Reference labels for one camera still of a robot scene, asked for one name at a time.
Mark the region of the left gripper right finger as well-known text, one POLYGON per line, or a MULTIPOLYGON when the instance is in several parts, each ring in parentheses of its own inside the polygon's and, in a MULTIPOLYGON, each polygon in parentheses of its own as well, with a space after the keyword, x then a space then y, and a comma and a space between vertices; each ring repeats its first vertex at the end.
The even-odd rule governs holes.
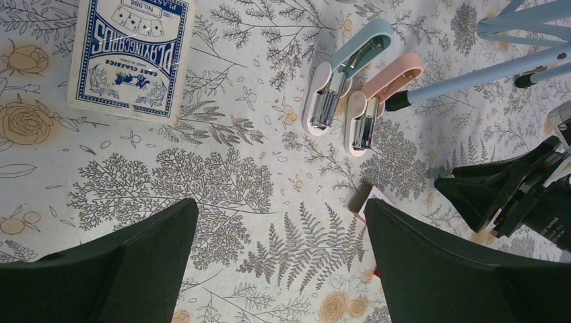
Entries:
POLYGON ((569 322, 570 265, 470 242, 397 210, 393 322, 569 322))

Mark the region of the pink stapler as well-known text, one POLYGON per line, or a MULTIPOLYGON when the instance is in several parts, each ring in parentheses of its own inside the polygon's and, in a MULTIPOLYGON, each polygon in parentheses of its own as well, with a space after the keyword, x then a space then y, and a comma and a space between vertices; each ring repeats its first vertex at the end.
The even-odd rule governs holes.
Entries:
POLYGON ((344 136, 347 154, 360 157, 372 148, 374 125, 385 111, 385 102, 423 72, 420 56, 416 52, 406 53, 350 95, 344 136))

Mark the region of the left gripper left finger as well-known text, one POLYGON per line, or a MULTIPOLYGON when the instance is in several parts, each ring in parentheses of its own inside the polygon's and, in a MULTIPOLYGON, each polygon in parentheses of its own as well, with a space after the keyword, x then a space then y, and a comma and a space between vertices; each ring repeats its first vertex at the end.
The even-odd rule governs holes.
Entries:
POLYGON ((2 322, 169 322, 199 210, 183 199, 34 262, 1 265, 2 322))

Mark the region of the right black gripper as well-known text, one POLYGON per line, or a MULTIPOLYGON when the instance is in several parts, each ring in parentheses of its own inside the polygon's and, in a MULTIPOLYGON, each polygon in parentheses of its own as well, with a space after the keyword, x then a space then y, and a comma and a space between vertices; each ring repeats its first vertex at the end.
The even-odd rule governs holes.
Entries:
POLYGON ((519 157, 455 168, 434 187, 479 233, 496 215, 492 235, 525 225, 570 251, 570 102, 548 114, 556 136, 519 157))

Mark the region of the blue stapler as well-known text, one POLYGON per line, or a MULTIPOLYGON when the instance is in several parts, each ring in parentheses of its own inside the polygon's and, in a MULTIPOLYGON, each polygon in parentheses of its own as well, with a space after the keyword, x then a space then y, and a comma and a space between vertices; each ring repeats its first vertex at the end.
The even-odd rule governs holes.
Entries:
POLYGON ((393 42, 390 23, 385 19, 368 22, 316 68, 302 113, 306 134, 323 136, 331 127, 336 107, 347 95, 354 77, 393 42))

